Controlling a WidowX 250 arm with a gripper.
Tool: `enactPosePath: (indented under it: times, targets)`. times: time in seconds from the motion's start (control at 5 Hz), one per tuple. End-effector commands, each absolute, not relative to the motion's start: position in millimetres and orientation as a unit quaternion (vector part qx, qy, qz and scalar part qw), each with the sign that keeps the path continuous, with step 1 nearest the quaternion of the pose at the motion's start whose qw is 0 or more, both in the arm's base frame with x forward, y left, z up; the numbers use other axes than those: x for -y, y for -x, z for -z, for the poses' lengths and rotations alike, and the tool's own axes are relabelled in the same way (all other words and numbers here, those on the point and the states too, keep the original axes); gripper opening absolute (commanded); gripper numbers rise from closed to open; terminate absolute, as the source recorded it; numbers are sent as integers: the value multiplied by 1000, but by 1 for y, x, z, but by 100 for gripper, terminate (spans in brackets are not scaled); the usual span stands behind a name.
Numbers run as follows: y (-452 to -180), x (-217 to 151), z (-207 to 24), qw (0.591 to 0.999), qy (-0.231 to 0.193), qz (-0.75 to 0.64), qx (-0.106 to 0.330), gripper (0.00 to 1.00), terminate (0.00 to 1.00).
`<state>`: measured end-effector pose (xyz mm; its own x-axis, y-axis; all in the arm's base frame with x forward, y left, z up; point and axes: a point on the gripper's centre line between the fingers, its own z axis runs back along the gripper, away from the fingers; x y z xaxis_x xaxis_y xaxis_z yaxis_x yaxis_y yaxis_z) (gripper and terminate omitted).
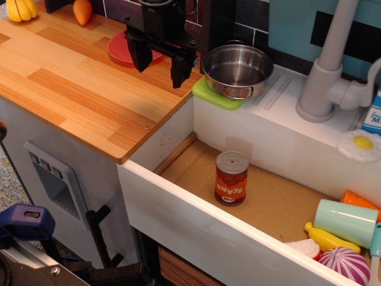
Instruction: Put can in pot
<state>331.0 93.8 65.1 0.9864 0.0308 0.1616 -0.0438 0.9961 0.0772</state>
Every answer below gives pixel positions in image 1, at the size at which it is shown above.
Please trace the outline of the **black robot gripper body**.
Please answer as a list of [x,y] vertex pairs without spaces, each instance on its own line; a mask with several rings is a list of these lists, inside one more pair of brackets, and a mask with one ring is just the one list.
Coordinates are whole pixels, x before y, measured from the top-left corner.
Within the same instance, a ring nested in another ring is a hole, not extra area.
[[185,30],[185,1],[139,1],[141,15],[125,15],[125,38],[145,41],[151,51],[172,58],[180,49],[194,50],[199,63],[199,43]]

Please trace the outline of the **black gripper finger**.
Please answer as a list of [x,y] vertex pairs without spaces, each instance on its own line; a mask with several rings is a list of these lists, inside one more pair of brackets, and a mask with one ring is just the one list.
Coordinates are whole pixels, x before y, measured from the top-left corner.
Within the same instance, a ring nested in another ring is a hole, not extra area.
[[173,88],[180,88],[182,83],[190,77],[193,64],[193,49],[180,49],[172,56],[170,75]]
[[127,38],[128,49],[135,68],[142,73],[152,62],[152,51],[145,41]]

